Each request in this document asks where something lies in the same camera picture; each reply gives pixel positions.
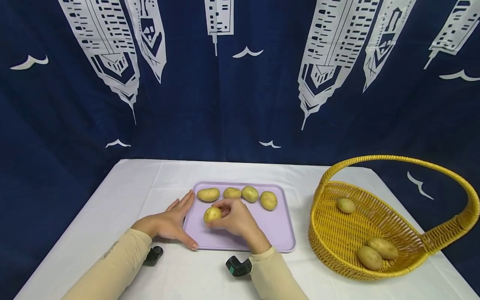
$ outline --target left hand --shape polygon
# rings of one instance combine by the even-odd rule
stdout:
[[[187,248],[195,251],[198,249],[198,243],[183,230],[182,224],[194,199],[195,193],[190,190],[182,200],[177,199],[170,204],[165,212],[136,221],[132,229],[142,231],[151,238],[160,236],[165,239],[179,240]]]

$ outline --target right hand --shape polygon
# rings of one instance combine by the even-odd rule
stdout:
[[[263,231],[240,199],[223,199],[212,204],[220,208],[222,218],[210,221],[210,228],[224,228],[231,234],[241,236],[252,254],[261,254],[272,247]]]
[[[245,237],[249,232],[259,230],[257,222],[240,199],[223,199],[212,204],[222,211],[222,218],[210,221],[210,228],[224,228],[231,234]]]

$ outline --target arm sleeve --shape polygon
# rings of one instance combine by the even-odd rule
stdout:
[[[283,256],[274,247],[262,254],[253,254],[252,281],[262,300],[308,300],[293,278]]]
[[[140,270],[151,243],[147,234],[128,229],[62,300],[117,300]]]

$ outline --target white tablecloth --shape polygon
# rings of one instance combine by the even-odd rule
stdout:
[[[274,183],[285,190],[297,238],[284,254],[290,270],[311,300],[480,299],[439,253],[410,274],[377,282],[337,275],[315,256],[308,242],[310,205],[328,167],[121,160],[40,264],[16,300],[58,300],[138,218],[164,211],[199,181]],[[334,180],[358,185],[388,202],[422,232],[382,180],[370,169],[347,168]],[[181,244],[156,242],[164,255],[155,267],[142,267],[121,299],[259,299],[249,278],[234,278],[225,261],[247,252],[192,252]]]

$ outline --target yellow wicker basket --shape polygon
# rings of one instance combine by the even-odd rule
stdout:
[[[419,234],[399,213],[370,192],[352,184],[330,181],[341,169],[370,160],[397,160],[414,163],[456,180],[467,192],[467,207],[449,221]],[[336,206],[339,198],[351,199],[357,210],[347,215]],[[317,257],[333,271],[356,280],[377,280],[409,273],[434,254],[465,235],[477,222],[479,197],[461,176],[441,166],[419,159],[372,155],[341,161],[322,176],[313,197],[309,240]],[[379,271],[366,269],[357,258],[357,250],[372,237],[393,243],[399,250],[395,260],[384,260]]]

